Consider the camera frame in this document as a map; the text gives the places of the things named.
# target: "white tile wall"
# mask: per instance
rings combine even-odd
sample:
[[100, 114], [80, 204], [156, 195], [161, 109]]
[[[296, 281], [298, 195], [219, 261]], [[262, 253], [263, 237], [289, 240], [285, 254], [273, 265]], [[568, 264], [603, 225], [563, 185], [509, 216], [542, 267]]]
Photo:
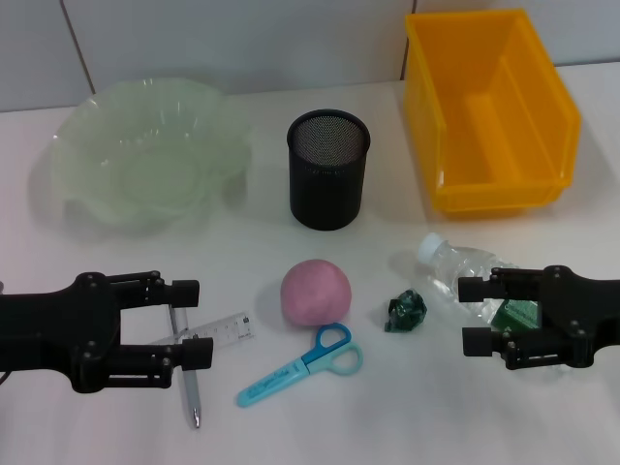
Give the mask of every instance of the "white tile wall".
[[398, 79], [412, 0], [66, 0], [95, 89], [181, 75], [235, 92]]
[[525, 8], [551, 59], [620, 60], [618, 0], [418, 0], [418, 13]]
[[0, 0], [0, 111], [90, 95], [58, 0]]

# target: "white tabletop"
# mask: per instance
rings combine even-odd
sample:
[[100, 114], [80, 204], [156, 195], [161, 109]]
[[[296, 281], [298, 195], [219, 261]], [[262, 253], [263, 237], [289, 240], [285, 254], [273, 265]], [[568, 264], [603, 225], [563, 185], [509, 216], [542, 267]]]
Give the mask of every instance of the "white tabletop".
[[[192, 430], [176, 370], [170, 389], [81, 395], [55, 372], [14, 373], [0, 387], [0, 463], [438, 464], [618, 463], [620, 356], [559, 379], [510, 372], [496, 358], [462, 355], [457, 308], [416, 272], [430, 231], [494, 251], [525, 267], [566, 264], [592, 278], [620, 278], [620, 64], [560, 69], [583, 115], [574, 185], [549, 208], [519, 217], [448, 222], [424, 204], [400, 110], [402, 83], [237, 97], [253, 124], [246, 193], [230, 192], [208, 221], [131, 236], [58, 218], [46, 195], [45, 147], [70, 108], [0, 114], [0, 279], [7, 293], [61, 289], [83, 271], [159, 269], [201, 281], [192, 326], [239, 311], [257, 337], [215, 353], [199, 372], [203, 424]], [[302, 227], [288, 206], [291, 122], [310, 109], [350, 111], [368, 126], [363, 206], [337, 232]], [[314, 258], [340, 266], [353, 287], [345, 323], [365, 362], [351, 378], [314, 376], [249, 409], [234, 397], [299, 357], [314, 331], [285, 325], [279, 283]], [[391, 297], [410, 286], [428, 303], [409, 334], [382, 326]], [[125, 343], [169, 335], [166, 309], [123, 313]]]

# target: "pink play dough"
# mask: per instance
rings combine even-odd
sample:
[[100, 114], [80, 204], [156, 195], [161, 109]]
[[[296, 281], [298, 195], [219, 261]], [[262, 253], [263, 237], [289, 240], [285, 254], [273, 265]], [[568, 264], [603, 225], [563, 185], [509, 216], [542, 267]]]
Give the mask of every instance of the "pink play dough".
[[351, 306], [345, 273], [325, 260], [296, 264], [282, 280], [282, 313], [296, 325], [321, 326], [344, 317]]

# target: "bottle label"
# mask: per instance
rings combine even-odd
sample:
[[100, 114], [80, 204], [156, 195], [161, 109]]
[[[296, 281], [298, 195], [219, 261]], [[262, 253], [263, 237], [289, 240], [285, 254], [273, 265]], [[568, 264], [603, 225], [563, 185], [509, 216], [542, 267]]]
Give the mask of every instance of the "bottle label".
[[529, 300], [504, 300], [491, 325], [501, 331], [524, 331], [541, 327], [539, 306]]

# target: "green object in gripper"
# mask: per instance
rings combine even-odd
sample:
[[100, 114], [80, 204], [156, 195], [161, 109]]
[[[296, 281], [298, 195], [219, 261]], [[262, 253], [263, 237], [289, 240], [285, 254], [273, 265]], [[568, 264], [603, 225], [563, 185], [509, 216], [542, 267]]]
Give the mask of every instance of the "green object in gripper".
[[420, 294], [408, 289], [389, 302], [387, 314], [386, 332], [409, 332], [424, 321], [426, 304]]

